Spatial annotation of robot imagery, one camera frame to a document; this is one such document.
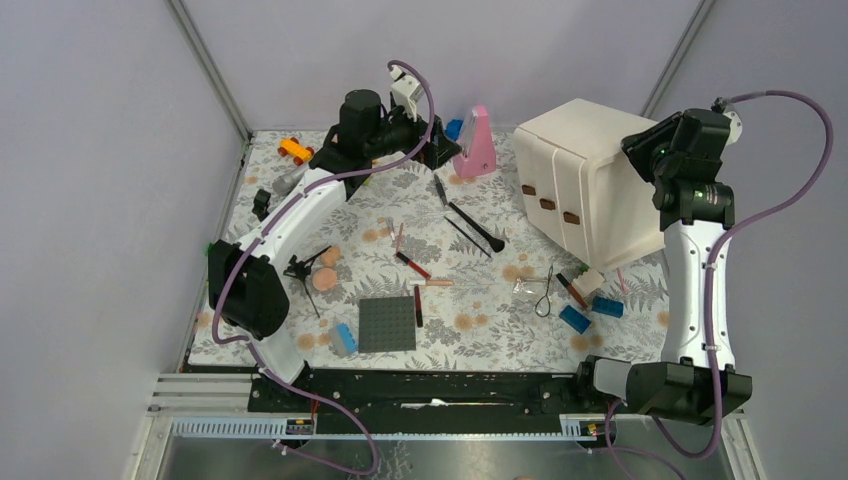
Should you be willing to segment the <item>cream three-drawer organizer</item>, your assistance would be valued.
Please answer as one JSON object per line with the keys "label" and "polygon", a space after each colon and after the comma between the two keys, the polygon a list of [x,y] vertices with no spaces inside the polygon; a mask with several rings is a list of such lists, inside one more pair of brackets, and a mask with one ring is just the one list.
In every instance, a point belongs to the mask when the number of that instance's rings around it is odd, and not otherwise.
{"label": "cream three-drawer organizer", "polygon": [[520,124],[512,141],[529,222],[600,271],[662,250],[654,188],[621,150],[654,124],[583,99]]}

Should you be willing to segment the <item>black makeup brush large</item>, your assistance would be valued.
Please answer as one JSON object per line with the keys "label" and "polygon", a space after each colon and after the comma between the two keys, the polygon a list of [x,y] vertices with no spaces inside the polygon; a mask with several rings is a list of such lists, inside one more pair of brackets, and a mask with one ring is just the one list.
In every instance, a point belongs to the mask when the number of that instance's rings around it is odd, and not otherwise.
{"label": "black makeup brush large", "polygon": [[471,218],[467,213],[465,213],[453,202],[449,202],[448,206],[455,213],[457,213],[473,230],[475,230],[489,244],[489,246],[494,252],[499,253],[504,250],[506,246],[504,240],[493,236],[488,230],[486,230],[482,225],[476,222],[473,218]]}

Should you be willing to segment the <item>white cosmetic box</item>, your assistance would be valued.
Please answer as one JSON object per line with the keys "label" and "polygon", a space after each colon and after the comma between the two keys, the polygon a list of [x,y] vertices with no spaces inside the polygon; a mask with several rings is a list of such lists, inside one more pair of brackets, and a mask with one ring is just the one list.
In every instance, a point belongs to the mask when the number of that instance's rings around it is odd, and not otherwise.
{"label": "white cosmetic box", "polygon": [[571,281],[571,286],[582,296],[590,296],[605,282],[604,276],[595,269],[588,269]]}

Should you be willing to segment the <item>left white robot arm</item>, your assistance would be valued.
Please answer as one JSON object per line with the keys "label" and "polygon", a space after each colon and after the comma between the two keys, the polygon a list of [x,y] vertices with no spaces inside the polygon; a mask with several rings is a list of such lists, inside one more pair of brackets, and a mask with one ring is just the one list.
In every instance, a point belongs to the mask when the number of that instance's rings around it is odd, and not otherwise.
{"label": "left white robot arm", "polygon": [[433,140],[434,98],[425,77],[401,60],[391,60],[390,104],[367,89],[349,92],[323,146],[281,204],[234,243],[219,240],[207,256],[212,337],[227,339],[220,322],[246,343],[260,371],[275,379],[272,398],[288,411],[309,401],[310,385],[299,377],[307,365],[284,323],[290,302],[284,269],[326,217],[351,199],[370,176],[403,165]]}

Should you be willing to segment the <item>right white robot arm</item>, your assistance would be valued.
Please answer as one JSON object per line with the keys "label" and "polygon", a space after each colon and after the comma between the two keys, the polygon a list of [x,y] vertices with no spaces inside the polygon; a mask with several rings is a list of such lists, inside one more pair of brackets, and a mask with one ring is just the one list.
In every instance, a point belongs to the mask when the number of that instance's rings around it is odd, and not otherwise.
{"label": "right white robot arm", "polygon": [[735,198],[717,179],[725,147],[740,134],[739,116],[720,99],[623,138],[622,152],[654,188],[667,258],[669,325],[657,362],[595,355],[581,362],[573,396],[583,410],[597,412],[620,399],[641,415],[716,425],[751,397],[751,377],[736,370],[726,316]]}

